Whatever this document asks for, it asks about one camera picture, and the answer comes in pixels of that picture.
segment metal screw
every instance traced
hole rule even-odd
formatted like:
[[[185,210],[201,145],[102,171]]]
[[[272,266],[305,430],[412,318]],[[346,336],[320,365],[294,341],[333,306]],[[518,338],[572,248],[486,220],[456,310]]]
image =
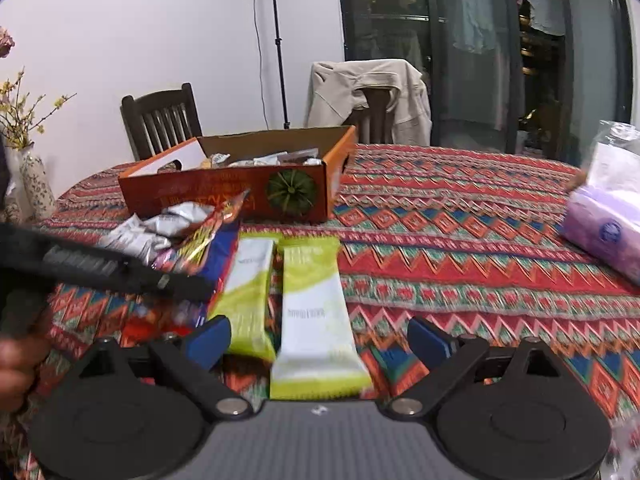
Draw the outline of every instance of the metal screw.
[[[249,403],[244,399],[237,397],[229,397],[228,399],[219,400],[216,409],[223,415],[241,415],[249,409]]]
[[[391,403],[391,409],[399,415],[415,415],[422,411],[422,403],[415,399],[396,399]]]

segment hand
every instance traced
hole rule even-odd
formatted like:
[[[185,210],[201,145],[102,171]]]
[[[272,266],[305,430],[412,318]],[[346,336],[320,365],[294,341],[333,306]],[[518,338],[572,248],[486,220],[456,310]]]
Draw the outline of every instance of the hand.
[[[0,340],[0,412],[16,412],[35,379],[35,367],[47,357],[41,336]]]
[[[564,190],[567,193],[571,193],[574,189],[579,188],[587,181],[586,171],[580,170],[564,185]]]

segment power cord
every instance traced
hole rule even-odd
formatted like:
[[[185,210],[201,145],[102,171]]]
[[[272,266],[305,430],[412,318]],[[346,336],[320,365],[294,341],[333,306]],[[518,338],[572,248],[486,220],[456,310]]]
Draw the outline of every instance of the power cord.
[[[264,104],[264,82],[262,81],[262,45],[260,44],[260,32],[258,31],[258,17],[255,8],[255,0],[254,0],[254,27],[255,27],[255,37],[258,42],[258,54],[260,56],[260,99],[262,100],[262,116],[264,117],[264,124],[267,126],[267,130],[269,129],[269,121],[267,121],[267,107]]]

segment cardboard box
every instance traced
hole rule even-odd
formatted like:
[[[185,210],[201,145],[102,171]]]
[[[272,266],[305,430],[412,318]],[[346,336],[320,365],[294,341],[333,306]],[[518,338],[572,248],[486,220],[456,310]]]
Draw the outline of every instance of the cardboard box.
[[[181,202],[217,205],[250,188],[244,205],[249,218],[323,222],[332,214],[355,139],[354,126],[196,137],[141,161],[122,173],[119,182],[129,211],[142,217]],[[235,162],[308,148],[319,149],[321,165],[199,168],[213,153],[229,153],[228,162]],[[158,173],[171,162],[181,170]]]

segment light stand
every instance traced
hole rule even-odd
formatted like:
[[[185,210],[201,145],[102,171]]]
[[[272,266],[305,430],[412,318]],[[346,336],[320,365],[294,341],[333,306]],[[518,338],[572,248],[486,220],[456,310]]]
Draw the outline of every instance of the light stand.
[[[284,69],[282,67],[282,38],[280,37],[280,23],[278,22],[278,2],[273,0],[273,17],[276,24],[276,48],[278,49],[278,69],[280,70],[280,91],[282,92],[282,113],[284,115],[284,129],[289,129],[289,114],[287,113],[287,94],[284,89]]]

